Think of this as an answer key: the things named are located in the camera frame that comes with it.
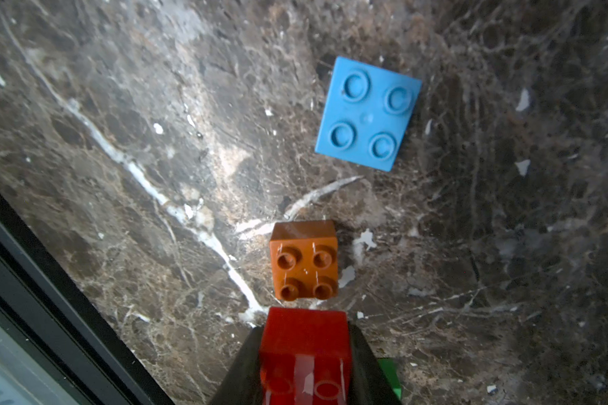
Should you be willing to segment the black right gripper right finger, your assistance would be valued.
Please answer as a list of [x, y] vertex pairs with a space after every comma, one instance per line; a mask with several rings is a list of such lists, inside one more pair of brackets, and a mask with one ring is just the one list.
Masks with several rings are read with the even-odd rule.
[[401, 405], [361, 329], [349, 324], [351, 340], [350, 405]]

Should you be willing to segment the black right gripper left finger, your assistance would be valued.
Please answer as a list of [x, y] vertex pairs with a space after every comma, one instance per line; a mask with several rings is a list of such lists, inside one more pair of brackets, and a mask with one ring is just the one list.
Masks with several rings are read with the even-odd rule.
[[209, 404], [255, 405], [263, 403], [259, 359], [262, 337], [263, 327], [255, 327], [250, 332]]

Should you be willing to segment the green lego brick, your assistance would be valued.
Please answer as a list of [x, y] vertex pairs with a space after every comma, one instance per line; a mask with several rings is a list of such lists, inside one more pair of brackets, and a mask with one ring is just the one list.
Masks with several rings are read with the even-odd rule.
[[378, 364], [385, 375], [388, 384], [397, 396], [398, 400], [402, 399], [402, 386], [397, 372], [397, 366], [393, 359], [380, 358]]

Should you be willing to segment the red lego brick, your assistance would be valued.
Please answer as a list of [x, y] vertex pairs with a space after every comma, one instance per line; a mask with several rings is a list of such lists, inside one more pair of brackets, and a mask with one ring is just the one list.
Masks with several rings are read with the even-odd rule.
[[351, 380], [347, 315], [272, 307], [259, 349], [264, 404], [346, 404]]

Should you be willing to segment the orange lego brick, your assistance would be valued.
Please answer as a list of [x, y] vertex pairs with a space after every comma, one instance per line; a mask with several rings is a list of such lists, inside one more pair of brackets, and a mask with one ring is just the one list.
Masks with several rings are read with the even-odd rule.
[[328, 300], [339, 289], [339, 243], [330, 219], [278, 222], [269, 242], [275, 297]]

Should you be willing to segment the light blue lego brick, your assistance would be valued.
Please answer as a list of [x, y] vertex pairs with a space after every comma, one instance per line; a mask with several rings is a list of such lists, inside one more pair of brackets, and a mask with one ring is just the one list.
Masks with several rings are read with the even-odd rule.
[[337, 57], [315, 152], [389, 172], [422, 81]]

